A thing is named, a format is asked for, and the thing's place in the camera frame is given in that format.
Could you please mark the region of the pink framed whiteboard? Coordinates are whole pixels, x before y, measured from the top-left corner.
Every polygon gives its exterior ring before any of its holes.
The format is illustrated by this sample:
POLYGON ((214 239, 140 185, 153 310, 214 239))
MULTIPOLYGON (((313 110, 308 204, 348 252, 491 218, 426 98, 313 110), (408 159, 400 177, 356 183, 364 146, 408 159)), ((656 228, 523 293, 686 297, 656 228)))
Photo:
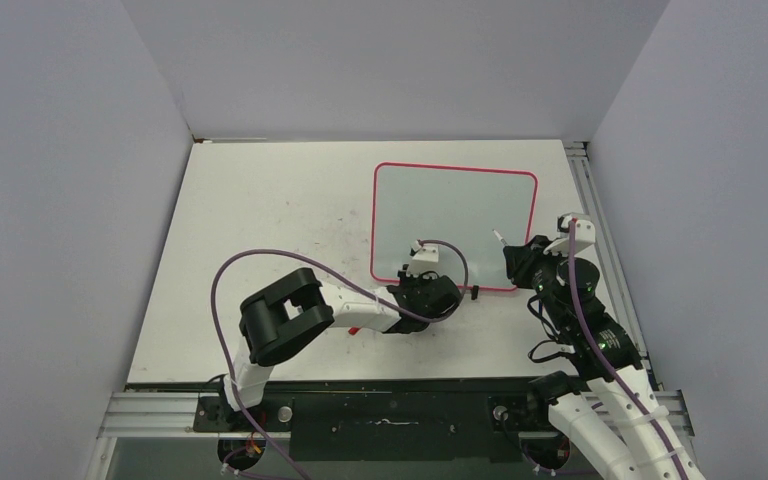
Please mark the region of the pink framed whiteboard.
POLYGON ((531 237, 538 178, 529 171, 385 162, 373 173, 370 274, 396 282, 416 240, 445 241, 437 272, 509 292, 503 246, 531 237))

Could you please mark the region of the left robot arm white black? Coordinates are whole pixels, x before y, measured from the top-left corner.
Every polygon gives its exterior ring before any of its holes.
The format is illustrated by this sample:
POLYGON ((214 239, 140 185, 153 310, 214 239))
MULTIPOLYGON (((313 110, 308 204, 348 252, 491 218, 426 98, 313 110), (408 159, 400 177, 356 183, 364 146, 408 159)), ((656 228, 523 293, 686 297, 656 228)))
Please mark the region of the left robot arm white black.
POLYGON ((219 417, 233 430, 250 428, 274 367, 298 355, 328 328, 421 332, 452 315, 462 298, 454 281, 434 272, 359 293, 299 268, 242 302, 242 345, 232 362, 233 373, 223 380, 219 417))

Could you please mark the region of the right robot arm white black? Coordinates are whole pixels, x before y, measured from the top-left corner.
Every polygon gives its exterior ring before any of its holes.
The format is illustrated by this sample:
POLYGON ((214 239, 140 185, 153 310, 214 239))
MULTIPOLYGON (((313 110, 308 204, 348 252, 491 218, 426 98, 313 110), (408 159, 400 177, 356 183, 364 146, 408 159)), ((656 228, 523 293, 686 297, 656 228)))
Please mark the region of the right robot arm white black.
POLYGON ((506 275, 533 291, 560 356, 575 368, 530 385, 529 421, 554 427, 604 479, 701 479, 650 384, 643 359, 622 326, 596 295, 601 272, 578 256, 548 253, 550 240, 536 236, 523 246, 503 247, 506 275))

